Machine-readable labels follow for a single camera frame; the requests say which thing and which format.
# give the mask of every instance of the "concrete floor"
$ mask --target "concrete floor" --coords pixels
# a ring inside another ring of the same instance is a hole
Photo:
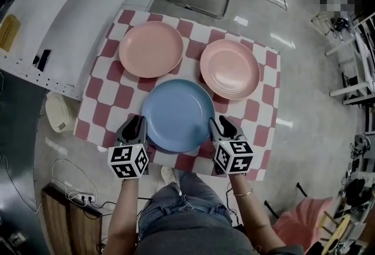
[[[257,40],[281,54],[281,92],[271,159],[262,182],[253,182],[255,193],[282,212],[302,200],[295,185],[300,182],[314,198],[336,196],[350,161],[349,144],[356,133],[356,107],[343,106],[329,91],[342,87],[335,56],[324,51],[337,45],[332,35],[324,36],[311,24],[319,12],[312,0],[230,0],[224,19],[216,20],[174,4],[178,0],[156,0],[151,12],[191,19]],[[219,10],[223,0],[195,0],[200,6]],[[72,133],[57,134],[49,126],[42,108],[36,141],[35,187],[40,191],[50,181],[54,160],[66,158],[85,171],[95,184],[98,204],[116,202],[121,182],[107,166],[107,154]],[[150,175],[140,179],[139,196],[150,197],[162,187],[160,166],[150,164]],[[70,190],[93,192],[80,171],[58,162],[55,178]],[[202,175],[225,201],[228,179]],[[139,210],[144,202],[139,202]],[[230,206],[236,208],[230,194]],[[113,208],[102,210],[108,213]],[[109,217],[103,218],[103,238]]]

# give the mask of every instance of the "black and white marker cube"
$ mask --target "black and white marker cube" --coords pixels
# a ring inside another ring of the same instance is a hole
[[[254,154],[247,141],[218,141],[214,147],[214,161],[226,174],[247,173],[250,170]]]
[[[148,157],[143,144],[108,149],[108,165],[120,179],[140,178],[147,163]]]

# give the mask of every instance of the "bracelet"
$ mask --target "bracelet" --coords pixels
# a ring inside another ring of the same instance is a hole
[[[253,189],[251,188],[251,190],[247,193],[233,193],[234,196],[247,196],[249,194],[251,194],[253,192]]]

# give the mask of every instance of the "shoe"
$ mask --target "shoe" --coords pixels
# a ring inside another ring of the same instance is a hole
[[[162,166],[161,175],[165,182],[165,185],[168,185],[171,183],[177,183],[175,174],[173,173],[173,169],[170,168],[169,166]]]

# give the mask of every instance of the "red and white checkered tablecloth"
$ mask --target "red and white checkered tablecloth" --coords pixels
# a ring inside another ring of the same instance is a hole
[[[170,73],[143,79],[124,70],[118,45],[127,31],[147,21],[162,21],[176,28],[183,40],[182,60]],[[257,89],[245,100],[226,100],[214,94],[200,74],[199,60],[206,45],[218,39],[238,41],[258,60],[261,79]],[[263,180],[275,133],[280,87],[280,55],[270,47],[224,30],[194,21],[149,12],[124,10],[117,15],[97,55],[79,111],[74,134],[103,147],[114,145],[116,131],[134,114],[141,114],[148,93],[171,79],[198,83],[213,99],[216,119],[223,114],[241,125],[254,151],[249,180]],[[208,139],[198,149],[185,154],[164,154],[150,147],[149,159],[160,165],[214,175],[213,145]]]

